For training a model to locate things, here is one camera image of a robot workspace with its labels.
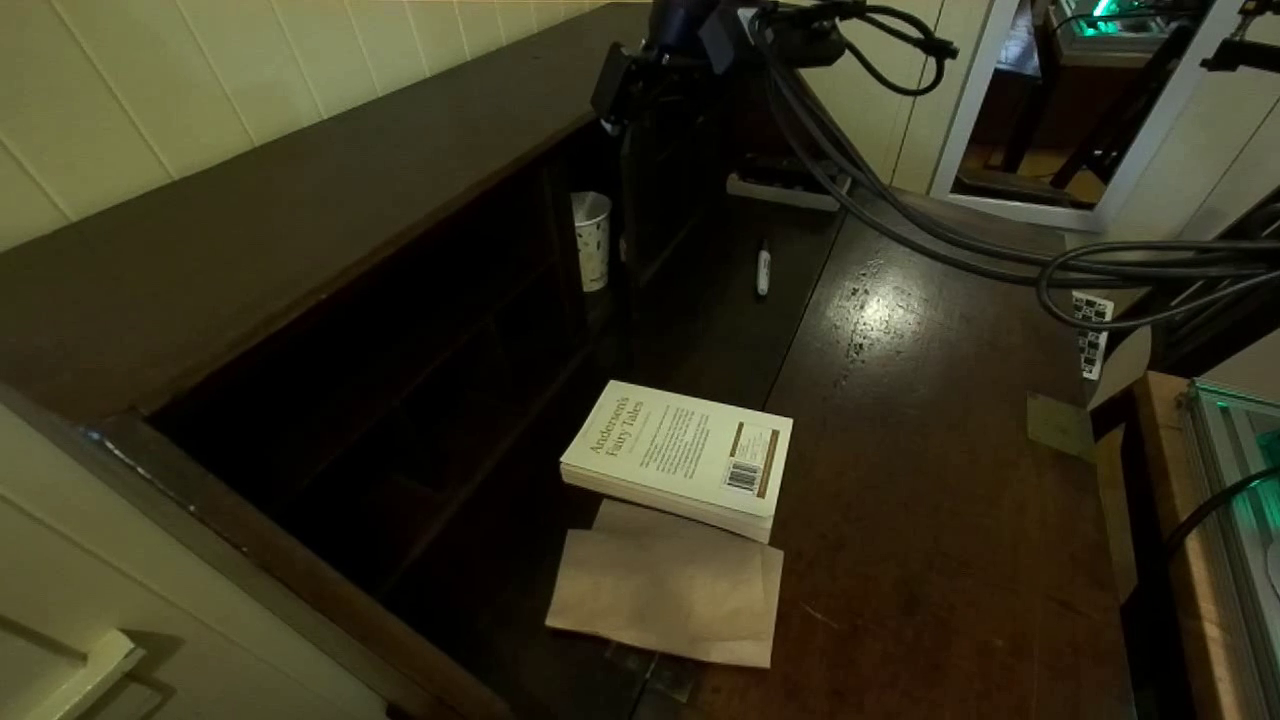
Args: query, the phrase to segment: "doorway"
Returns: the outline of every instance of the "doorway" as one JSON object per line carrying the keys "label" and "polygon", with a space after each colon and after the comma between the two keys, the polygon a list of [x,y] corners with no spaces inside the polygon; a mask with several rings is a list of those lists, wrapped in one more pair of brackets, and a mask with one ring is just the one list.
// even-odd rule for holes
{"label": "doorway", "polygon": [[996,0],[937,193],[1093,229],[1213,0]]}

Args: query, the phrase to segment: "brown paper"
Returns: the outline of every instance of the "brown paper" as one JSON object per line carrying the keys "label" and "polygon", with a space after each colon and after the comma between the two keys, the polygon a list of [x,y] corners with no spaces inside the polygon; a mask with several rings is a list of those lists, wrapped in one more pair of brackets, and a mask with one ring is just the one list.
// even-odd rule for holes
{"label": "brown paper", "polygon": [[632,502],[568,533],[549,626],[692,657],[773,664],[784,550]]}

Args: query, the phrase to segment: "book cover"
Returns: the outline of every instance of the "book cover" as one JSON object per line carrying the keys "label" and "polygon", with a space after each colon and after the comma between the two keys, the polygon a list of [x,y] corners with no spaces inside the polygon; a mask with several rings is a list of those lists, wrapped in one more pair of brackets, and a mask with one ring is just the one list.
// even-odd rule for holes
{"label": "book cover", "polygon": [[561,474],[767,544],[787,446],[787,417],[611,381]]}

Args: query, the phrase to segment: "door frame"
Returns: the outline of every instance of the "door frame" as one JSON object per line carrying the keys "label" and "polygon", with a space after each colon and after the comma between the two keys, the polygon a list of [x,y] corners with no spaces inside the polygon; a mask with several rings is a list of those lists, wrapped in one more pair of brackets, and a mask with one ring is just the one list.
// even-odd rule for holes
{"label": "door frame", "polygon": [[1181,115],[1181,109],[1189,103],[1189,96],[1197,96],[1206,69],[1201,58],[1213,56],[1215,40],[1225,40],[1238,26],[1238,13],[1239,0],[1215,0],[1210,8],[1210,17],[1201,18],[1197,40],[1189,42],[1181,69],[1174,72],[1174,78],[1163,83],[1160,98],[1153,103],[1146,128],[1138,130],[1133,149],[1125,151],[1103,199],[1097,208],[1053,208],[1053,203],[1020,203],[1020,199],[996,199],[996,194],[969,194],[958,193],[958,175],[959,175],[959,159],[969,149],[969,137],[978,128],[978,115],[985,109],[993,72],[996,72],[996,56],[1006,42],[1006,30],[1012,26],[1020,0],[993,0],[979,48],[974,56],[974,69],[965,74],[965,90],[958,98],[958,115],[943,141],[943,151],[937,159],[929,194],[940,194],[950,203],[959,208],[978,208],[978,212],[993,212],[993,214],[1010,214],[1020,223],[1047,223],[1047,229],[1068,229],[1068,231],[1107,231],[1107,223],[1120,214],[1129,193],[1146,179],[1149,159],[1160,151],[1174,119]]}

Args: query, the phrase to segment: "cabinet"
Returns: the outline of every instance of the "cabinet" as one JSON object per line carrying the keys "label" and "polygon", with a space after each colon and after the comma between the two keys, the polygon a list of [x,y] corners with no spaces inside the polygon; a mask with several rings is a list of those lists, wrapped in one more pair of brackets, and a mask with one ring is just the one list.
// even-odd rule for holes
{"label": "cabinet", "polygon": [[479,609],[579,513],[556,450],[606,375],[568,193],[641,26],[588,13],[5,251],[0,383],[390,704],[506,710]]}

